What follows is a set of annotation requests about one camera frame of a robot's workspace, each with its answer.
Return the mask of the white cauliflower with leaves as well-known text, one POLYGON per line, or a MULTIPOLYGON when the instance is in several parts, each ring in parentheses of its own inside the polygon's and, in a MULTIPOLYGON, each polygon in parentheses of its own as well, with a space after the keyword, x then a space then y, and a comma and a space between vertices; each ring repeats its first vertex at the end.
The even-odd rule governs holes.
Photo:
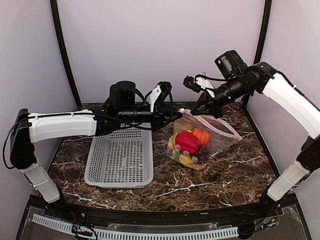
POLYGON ((180 151, 173 149, 170 158, 179 163, 180 162, 180 156, 181 156, 180 151))

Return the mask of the red bell pepper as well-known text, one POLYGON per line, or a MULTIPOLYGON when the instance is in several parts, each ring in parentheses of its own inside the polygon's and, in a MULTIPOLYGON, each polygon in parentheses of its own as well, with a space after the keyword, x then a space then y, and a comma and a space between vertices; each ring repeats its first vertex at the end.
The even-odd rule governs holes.
POLYGON ((191 132, 184 130, 176 135, 175 146, 179 146, 182 152, 187 151, 189 154, 194 154, 200 148, 200 141, 191 132))

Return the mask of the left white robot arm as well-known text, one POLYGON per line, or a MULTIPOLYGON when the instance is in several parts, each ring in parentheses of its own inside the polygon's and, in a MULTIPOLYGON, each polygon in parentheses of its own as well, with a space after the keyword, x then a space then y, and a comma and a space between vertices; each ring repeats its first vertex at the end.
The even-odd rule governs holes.
POLYGON ((30 113, 23 108, 4 140, 2 157, 6 157, 6 146, 10 144, 10 162, 4 163, 8 170, 18 169, 38 190, 54 215, 60 218, 73 216, 64 195, 56 183, 41 166, 35 143, 73 136, 100 137, 122 133, 128 129, 157 131, 182 117, 177 110, 146 112, 141 115, 112 116, 106 111, 88 109, 60 113, 30 113))

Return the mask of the yellow squash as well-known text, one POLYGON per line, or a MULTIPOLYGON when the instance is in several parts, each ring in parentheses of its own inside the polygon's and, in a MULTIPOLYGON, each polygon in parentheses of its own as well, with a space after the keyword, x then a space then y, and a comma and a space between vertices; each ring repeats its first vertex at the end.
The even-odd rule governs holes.
POLYGON ((203 170, 207 165, 206 163, 201 163, 201 164, 194 163, 193 157, 191 157, 190 155, 186 156, 184 154, 181 154, 179 156, 178 162, 187 168, 194 169, 197 171, 203 170))
POLYGON ((176 134, 173 134, 170 138, 169 138, 169 141, 168 141, 168 148, 173 150, 176 146, 176 136, 177 136, 177 133, 176 134))

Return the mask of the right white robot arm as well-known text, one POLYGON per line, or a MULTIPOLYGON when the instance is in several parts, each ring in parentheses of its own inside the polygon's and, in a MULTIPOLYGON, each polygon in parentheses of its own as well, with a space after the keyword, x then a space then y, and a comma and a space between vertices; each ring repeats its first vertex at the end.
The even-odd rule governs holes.
POLYGON ((201 74, 187 77, 183 84, 195 92, 202 91, 191 113, 220 118, 222 107, 246 94, 257 92, 286 111, 307 133, 299 155, 283 173, 265 189, 255 205, 255 213, 266 217, 291 189, 297 187, 320 167, 320 110, 287 79, 266 62, 247 67, 237 74, 225 74, 226 82, 215 88, 210 78, 201 74))

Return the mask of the small orange pumpkin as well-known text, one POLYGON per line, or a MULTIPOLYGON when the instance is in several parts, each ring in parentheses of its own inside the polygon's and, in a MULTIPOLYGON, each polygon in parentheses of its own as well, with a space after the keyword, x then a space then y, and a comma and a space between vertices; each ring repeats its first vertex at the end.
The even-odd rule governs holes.
POLYGON ((202 146, 207 145, 211 140, 210 134, 204 129, 195 128, 191 133, 199 140, 202 146))

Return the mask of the clear zip top bag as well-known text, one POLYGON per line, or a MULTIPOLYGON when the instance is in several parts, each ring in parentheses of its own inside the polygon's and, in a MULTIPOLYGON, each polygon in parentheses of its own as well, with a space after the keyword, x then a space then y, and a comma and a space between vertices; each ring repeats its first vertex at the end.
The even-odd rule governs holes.
POLYGON ((242 140, 227 122, 210 115, 192 115, 181 108, 182 117, 173 123, 173 135, 167 144, 167 155, 183 166, 197 171, 230 146, 242 140))

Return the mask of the dark red grape bunch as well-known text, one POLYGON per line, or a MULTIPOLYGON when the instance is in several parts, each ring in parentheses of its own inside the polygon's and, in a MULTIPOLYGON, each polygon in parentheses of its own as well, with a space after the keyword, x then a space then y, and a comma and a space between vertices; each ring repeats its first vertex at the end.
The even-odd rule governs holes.
POLYGON ((193 161, 193 163, 201 165, 207 162, 208 157, 209 150, 207 146, 201 145, 197 152, 192 155, 191 160, 193 161))

